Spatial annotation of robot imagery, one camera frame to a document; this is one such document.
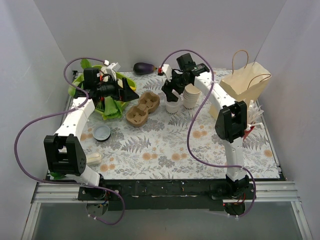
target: floral tablecloth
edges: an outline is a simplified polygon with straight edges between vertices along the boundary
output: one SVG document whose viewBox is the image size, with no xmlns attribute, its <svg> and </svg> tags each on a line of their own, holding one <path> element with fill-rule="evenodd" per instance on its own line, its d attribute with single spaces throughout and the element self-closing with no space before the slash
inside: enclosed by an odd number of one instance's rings
<svg viewBox="0 0 320 240">
<path fill-rule="evenodd" d="M 229 74 L 229 70 L 217 70 L 215 78 Z M 193 110 L 183 106 L 178 113 L 166 112 L 165 94 L 161 87 L 164 76 L 149 74 L 136 76 L 133 72 L 124 72 L 136 81 L 136 92 L 141 95 L 152 91 L 160 96 L 158 109 L 149 115 L 145 125 L 133 127 L 127 123 L 126 111 L 121 119 L 103 121 L 101 115 L 93 113 L 83 129 L 80 143 L 86 154 L 99 152 L 102 163 L 92 167 L 105 179 L 224 179 L 225 168 L 206 166 L 194 160 L 187 150 L 187 132 L 189 124 L 201 104 L 201 95 Z M 126 107 L 138 104 L 130 102 Z M 215 132 L 215 120 L 208 113 L 210 103 L 201 110 L 190 137 L 190 147 L 195 155 L 208 163 L 226 164 L 226 154 L 221 140 Z M 92 131 L 101 123 L 111 128 L 111 136 L 105 142 L 96 141 Z M 243 142 L 244 165 L 255 178 L 279 178 L 267 133 L 256 127 Z"/>
</svg>

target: paper cup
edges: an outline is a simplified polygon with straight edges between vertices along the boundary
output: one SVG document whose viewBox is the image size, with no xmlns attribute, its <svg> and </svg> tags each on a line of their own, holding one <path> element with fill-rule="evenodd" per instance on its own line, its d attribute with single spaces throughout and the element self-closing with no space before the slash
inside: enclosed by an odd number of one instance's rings
<svg viewBox="0 0 320 240">
<path fill-rule="evenodd" d="M 182 100 L 181 97 L 179 96 L 179 94 L 176 91 L 172 92 L 174 95 L 176 95 L 178 97 L 178 101 L 167 101 L 167 99 L 165 100 L 165 109 L 167 111 L 168 114 L 176 114 L 179 111 L 179 108 L 182 105 Z"/>
<path fill-rule="evenodd" d="M 187 109 L 187 110 L 191 110 L 194 109 L 196 107 L 197 104 L 197 100 L 196 101 L 188 101 L 188 100 L 183 100 L 183 106 Z"/>
<path fill-rule="evenodd" d="M 195 86 L 193 86 L 191 83 L 184 88 L 184 91 L 190 95 L 197 95 L 201 93 L 201 91 Z"/>
<path fill-rule="evenodd" d="M 197 101 L 198 100 L 198 98 L 199 98 L 199 96 L 187 96 L 187 95 L 183 95 L 183 99 L 184 100 L 188 100 L 188 101 Z"/>
<path fill-rule="evenodd" d="M 201 92 L 200 93 L 197 93 L 197 94 L 191 94 L 191 93 L 188 93 L 187 91 L 183 91 L 183 95 L 186 95 L 188 97 L 198 97 L 200 96 Z"/>
</svg>

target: white object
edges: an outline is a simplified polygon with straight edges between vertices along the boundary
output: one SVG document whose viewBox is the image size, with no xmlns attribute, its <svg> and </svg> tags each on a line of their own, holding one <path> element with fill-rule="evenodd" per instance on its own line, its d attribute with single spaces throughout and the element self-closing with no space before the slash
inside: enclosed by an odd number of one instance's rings
<svg viewBox="0 0 320 240">
<path fill-rule="evenodd" d="M 197 95 L 197 94 L 200 94 L 201 91 L 196 88 L 195 86 L 193 86 L 191 83 L 189 85 L 187 85 L 184 90 L 188 93 L 188 94 L 191 94 L 191 95 Z"/>
<path fill-rule="evenodd" d="M 175 90 L 173 90 L 172 93 L 178 97 L 178 101 L 168 102 L 167 99 L 165 99 L 165 109 L 169 114 L 177 113 L 182 105 L 182 100 L 179 94 Z"/>
<path fill-rule="evenodd" d="M 262 116 L 263 112 L 264 111 L 261 109 L 261 106 L 258 106 L 253 100 L 251 100 L 246 114 L 247 124 L 254 126 L 253 124 Z"/>
<path fill-rule="evenodd" d="M 86 164 L 88 166 L 99 165 L 102 162 L 102 155 L 99 152 L 94 152 L 89 155 L 85 155 Z"/>
<path fill-rule="evenodd" d="M 254 126 L 260 126 L 262 129 L 265 128 L 264 124 L 262 122 L 258 122 L 258 123 L 254 123 L 254 124 L 247 124 L 247 127 L 246 127 L 246 131 L 250 131 L 251 130 L 251 127 L 254 127 Z"/>
<path fill-rule="evenodd" d="M 204 95 L 207 95 L 211 88 L 211 73 L 203 72 L 194 79 L 194 86 L 197 87 Z M 235 103 L 235 99 L 229 96 L 219 84 L 214 84 L 213 90 L 209 96 L 209 101 L 217 110 L 223 106 L 231 106 Z M 243 138 L 236 138 L 233 143 L 222 140 L 227 165 L 244 165 L 243 157 Z M 239 167 L 228 167 L 226 175 L 232 180 L 241 180 L 246 176 L 247 172 Z"/>
<path fill-rule="evenodd" d="M 116 72 L 120 69 L 119 63 L 111 63 L 109 66 L 106 67 L 106 73 L 110 74 L 113 79 L 117 79 Z"/>
<path fill-rule="evenodd" d="M 80 176 L 73 174 L 66 174 L 65 176 L 75 180 L 77 183 L 99 186 L 100 175 L 93 171 L 88 165 L 85 165 L 85 169 Z"/>
<path fill-rule="evenodd" d="M 85 97 L 73 99 L 71 108 L 78 108 L 78 106 L 85 101 Z M 58 136 L 69 136 L 73 134 L 80 142 L 81 133 L 85 127 L 90 114 L 95 110 L 95 105 L 92 99 L 89 99 L 85 105 L 79 107 L 77 110 L 70 112 L 61 127 L 55 132 Z M 88 165 L 85 166 L 84 172 L 80 176 L 73 174 L 66 174 L 70 179 L 78 183 L 90 184 L 94 186 L 99 185 L 100 175 L 93 171 Z"/>
<path fill-rule="evenodd" d="M 162 72 L 164 73 L 166 79 L 171 82 L 172 79 L 172 68 L 169 64 L 163 64 L 162 66 Z"/>
<path fill-rule="evenodd" d="M 71 108 L 77 108 L 85 100 L 85 97 L 73 99 Z M 75 111 L 70 112 L 55 133 L 58 134 L 58 136 L 69 136 L 70 134 L 73 134 L 80 141 L 81 133 L 86 125 L 88 117 L 94 112 L 94 110 L 94 102 L 92 99 L 89 99 L 85 105 Z"/>
<path fill-rule="evenodd" d="M 193 109 L 198 101 L 201 91 L 192 84 L 187 85 L 183 91 L 183 106 L 187 110 Z"/>
<path fill-rule="evenodd" d="M 108 73 L 106 66 L 101 67 L 100 71 L 101 71 L 101 73 L 100 73 L 101 76 L 103 76 L 104 74 L 107 74 L 107 73 Z M 109 76 L 105 76 L 105 77 L 103 78 L 103 81 L 104 81 L 104 82 L 107 82 L 108 80 L 109 80 Z"/>
</svg>

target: purple eggplant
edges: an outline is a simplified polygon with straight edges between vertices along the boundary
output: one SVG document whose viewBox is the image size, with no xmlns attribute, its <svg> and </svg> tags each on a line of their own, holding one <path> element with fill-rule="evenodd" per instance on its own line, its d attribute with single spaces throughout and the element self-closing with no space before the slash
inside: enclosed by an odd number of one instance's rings
<svg viewBox="0 0 320 240">
<path fill-rule="evenodd" d="M 153 73 L 157 68 L 149 63 L 144 63 L 144 62 L 137 62 L 133 66 L 133 71 L 137 75 L 145 75 L 145 74 L 151 74 Z"/>
</svg>

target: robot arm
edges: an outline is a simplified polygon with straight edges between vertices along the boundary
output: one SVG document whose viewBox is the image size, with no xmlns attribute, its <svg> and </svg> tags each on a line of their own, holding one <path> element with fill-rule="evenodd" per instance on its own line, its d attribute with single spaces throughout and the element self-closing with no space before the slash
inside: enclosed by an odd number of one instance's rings
<svg viewBox="0 0 320 240">
<path fill-rule="evenodd" d="M 194 79 L 194 86 L 205 95 L 211 88 L 211 73 L 204 72 Z M 229 96 L 219 84 L 213 86 L 209 101 L 220 110 L 215 129 L 222 139 L 226 162 L 228 165 L 244 165 L 243 158 L 243 135 L 247 128 L 247 106 L 237 102 Z M 237 167 L 229 167 L 226 176 L 231 181 L 241 181 L 247 176 L 245 170 Z"/>
<path fill-rule="evenodd" d="M 177 73 L 168 64 L 164 64 L 162 71 L 167 80 L 162 91 L 168 102 L 176 102 L 175 90 L 179 94 L 188 84 L 193 84 L 205 95 L 211 88 L 211 76 L 209 69 L 203 64 L 196 65 L 189 53 L 177 58 L 181 73 Z M 247 128 L 247 106 L 244 101 L 237 102 L 229 96 L 219 84 L 213 86 L 209 101 L 219 110 L 215 130 L 222 139 L 227 165 L 244 165 L 243 136 Z M 226 172 L 226 180 L 231 185 L 232 195 L 238 196 L 249 185 L 249 177 L 246 172 L 238 167 L 229 167 Z"/>
<path fill-rule="evenodd" d="M 43 144 L 51 172 L 64 174 L 78 183 L 98 186 L 102 176 L 87 165 L 86 154 L 80 144 L 81 133 L 88 117 L 101 97 L 128 102 L 138 99 L 139 95 L 130 88 L 126 78 L 122 78 L 123 87 L 120 87 L 113 77 L 106 82 L 100 82 L 98 68 L 85 68 L 83 75 L 83 88 L 88 92 L 89 100 L 82 107 L 70 112 L 55 134 L 45 137 Z M 73 109 L 85 101 L 83 95 L 83 92 L 76 90 Z"/>
</svg>

